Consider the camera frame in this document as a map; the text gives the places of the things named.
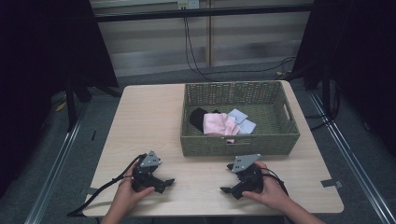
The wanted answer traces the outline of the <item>person's right hand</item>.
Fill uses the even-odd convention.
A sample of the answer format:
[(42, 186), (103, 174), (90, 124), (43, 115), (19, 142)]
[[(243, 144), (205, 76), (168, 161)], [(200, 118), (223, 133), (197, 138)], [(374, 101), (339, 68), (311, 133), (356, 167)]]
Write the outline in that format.
[(254, 191), (243, 191), (242, 195), (255, 202), (262, 203), (267, 207), (279, 210), (279, 207), (290, 197), (280, 187), (277, 180), (270, 176), (267, 166), (261, 161), (255, 161), (255, 165), (261, 169), (263, 188), (260, 193)]

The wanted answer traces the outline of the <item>white wall outlet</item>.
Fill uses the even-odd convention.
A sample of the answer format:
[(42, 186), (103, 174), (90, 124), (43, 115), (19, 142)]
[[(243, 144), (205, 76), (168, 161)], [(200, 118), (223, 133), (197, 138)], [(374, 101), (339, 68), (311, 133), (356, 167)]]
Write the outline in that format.
[(200, 1), (199, 0), (178, 0), (177, 8), (178, 9), (199, 9)]

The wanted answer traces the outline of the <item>black curtain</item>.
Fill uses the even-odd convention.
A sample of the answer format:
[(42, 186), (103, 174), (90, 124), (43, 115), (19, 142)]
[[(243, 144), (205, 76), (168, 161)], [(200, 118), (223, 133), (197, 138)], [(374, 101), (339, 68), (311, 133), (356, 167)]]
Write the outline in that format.
[(292, 72), (314, 89), (324, 75), (396, 157), (396, 0), (313, 0)]
[(54, 93), (119, 86), (90, 0), (0, 0), (0, 198), (31, 156)]

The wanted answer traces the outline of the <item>black metal stand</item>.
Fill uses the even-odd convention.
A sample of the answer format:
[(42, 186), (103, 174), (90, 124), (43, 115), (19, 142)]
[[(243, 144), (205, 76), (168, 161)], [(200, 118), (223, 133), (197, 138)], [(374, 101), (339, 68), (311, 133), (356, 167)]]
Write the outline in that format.
[(325, 114), (331, 114), (331, 90), (330, 90), (330, 71), (327, 67), (324, 68), (322, 75), (322, 103)]
[(78, 120), (75, 97), (82, 103), (87, 103), (92, 98), (88, 90), (88, 79), (85, 77), (68, 77), (65, 83), (65, 94), (68, 113), (67, 131), (71, 132)]

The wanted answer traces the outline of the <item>metal floor rail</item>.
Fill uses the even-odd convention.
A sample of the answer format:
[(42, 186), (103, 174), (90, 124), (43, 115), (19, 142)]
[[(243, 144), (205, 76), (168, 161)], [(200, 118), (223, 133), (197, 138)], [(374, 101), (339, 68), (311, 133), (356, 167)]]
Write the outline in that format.
[(319, 96), (312, 91), (309, 92), (309, 95), (313, 105), (318, 111), (319, 117), (326, 125), (332, 136), (332, 139), (335, 141), (335, 144), (343, 155), (346, 163), (351, 169), (351, 172), (357, 179), (362, 191), (364, 192), (371, 206), (374, 208), (381, 222), (383, 224), (396, 224), (396, 216), (390, 211), (390, 206), (378, 191), (371, 178), (367, 175), (358, 158), (352, 151), (349, 143), (339, 130), (336, 122), (325, 114), (323, 103)]
[(65, 160), (69, 154), (71, 147), (74, 145), (75, 139), (78, 135), (82, 118), (85, 115), (87, 109), (87, 104), (84, 104), (80, 111), (78, 112), (78, 118), (75, 124), (72, 126), (71, 130), (67, 132), (60, 151), (53, 163), (49, 175), (41, 188), (35, 202), (24, 221), (24, 224), (40, 224), (47, 206), (50, 202), (50, 198), (55, 190), (57, 181), (60, 177), (60, 173), (64, 167)]

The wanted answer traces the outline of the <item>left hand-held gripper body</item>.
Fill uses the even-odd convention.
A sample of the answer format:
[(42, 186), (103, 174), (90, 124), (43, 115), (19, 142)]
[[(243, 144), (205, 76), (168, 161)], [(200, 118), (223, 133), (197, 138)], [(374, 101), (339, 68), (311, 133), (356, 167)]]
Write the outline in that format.
[(139, 155), (133, 162), (134, 183), (133, 190), (136, 192), (142, 188), (154, 187), (155, 192), (164, 192), (166, 182), (154, 176), (154, 171), (159, 167), (161, 159), (151, 150), (149, 153)]

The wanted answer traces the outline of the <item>light blue cloth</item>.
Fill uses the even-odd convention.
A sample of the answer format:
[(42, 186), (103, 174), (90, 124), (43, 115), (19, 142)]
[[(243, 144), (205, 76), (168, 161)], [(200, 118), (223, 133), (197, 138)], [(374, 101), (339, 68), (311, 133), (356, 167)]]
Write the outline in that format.
[(243, 113), (243, 112), (241, 112), (240, 110), (238, 110), (238, 109), (233, 109), (231, 112), (229, 112), (228, 113), (228, 116), (229, 117), (232, 117), (233, 118), (233, 121), (236, 123), (236, 124), (240, 124), (240, 123), (242, 123), (245, 119), (247, 119), (248, 118), (248, 115), (246, 115), (245, 113)]
[(238, 124), (239, 134), (251, 134), (256, 128), (256, 124), (248, 119), (244, 119)]

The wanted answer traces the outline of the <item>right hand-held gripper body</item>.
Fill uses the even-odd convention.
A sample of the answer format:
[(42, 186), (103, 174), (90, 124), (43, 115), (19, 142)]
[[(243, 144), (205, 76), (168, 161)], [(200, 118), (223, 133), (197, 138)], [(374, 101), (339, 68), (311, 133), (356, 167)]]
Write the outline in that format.
[(243, 191), (262, 189), (262, 172), (255, 165), (255, 161), (261, 157), (261, 154), (240, 155), (234, 158), (233, 163), (227, 165), (227, 168), (237, 175), (239, 183), (234, 187), (238, 188), (241, 198)]

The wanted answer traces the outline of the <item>black cloth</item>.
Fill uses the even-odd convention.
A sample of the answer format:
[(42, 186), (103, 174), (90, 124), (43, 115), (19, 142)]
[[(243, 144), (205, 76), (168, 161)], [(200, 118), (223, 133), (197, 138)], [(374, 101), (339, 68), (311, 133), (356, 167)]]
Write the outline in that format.
[(214, 133), (219, 126), (220, 112), (214, 110), (212, 113), (198, 107), (190, 114), (190, 124), (204, 134)]

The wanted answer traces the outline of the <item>green woven basket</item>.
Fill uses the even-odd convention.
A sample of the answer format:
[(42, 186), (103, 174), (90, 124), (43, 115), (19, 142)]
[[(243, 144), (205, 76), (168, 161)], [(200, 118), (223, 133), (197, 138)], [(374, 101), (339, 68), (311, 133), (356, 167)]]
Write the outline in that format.
[[(256, 124), (250, 134), (208, 136), (191, 122), (194, 110), (238, 109)], [(183, 155), (288, 155), (300, 137), (282, 81), (190, 83), (185, 86), (180, 143)]]

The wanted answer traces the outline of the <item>pink cloth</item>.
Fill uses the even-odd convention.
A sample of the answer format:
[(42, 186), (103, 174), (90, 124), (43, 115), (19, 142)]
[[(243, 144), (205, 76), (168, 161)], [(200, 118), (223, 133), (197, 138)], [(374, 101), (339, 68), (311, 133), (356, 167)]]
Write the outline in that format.
[(204, 115), (203, 131), (206, 135), (232, 136), (240, 131), (234, 117), (226, 113), (207, 113)]

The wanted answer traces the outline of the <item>person's left hand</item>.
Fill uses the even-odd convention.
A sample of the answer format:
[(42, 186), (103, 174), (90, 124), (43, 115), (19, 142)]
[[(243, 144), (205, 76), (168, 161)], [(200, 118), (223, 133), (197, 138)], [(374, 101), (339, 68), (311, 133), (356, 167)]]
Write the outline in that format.
[(117, 192), (114, 196), (113, 203), (111, 205), (112, 209), (116, 211), (118, 215), (122, 217), (126, 216), (139, 201), (147, 197), (154, 191), (154, 187), (143, 187), (138, 191), (133, 189), (134, 177), (133, 170), (135, 164), (133, 164), (123, 179), (120, 181)]

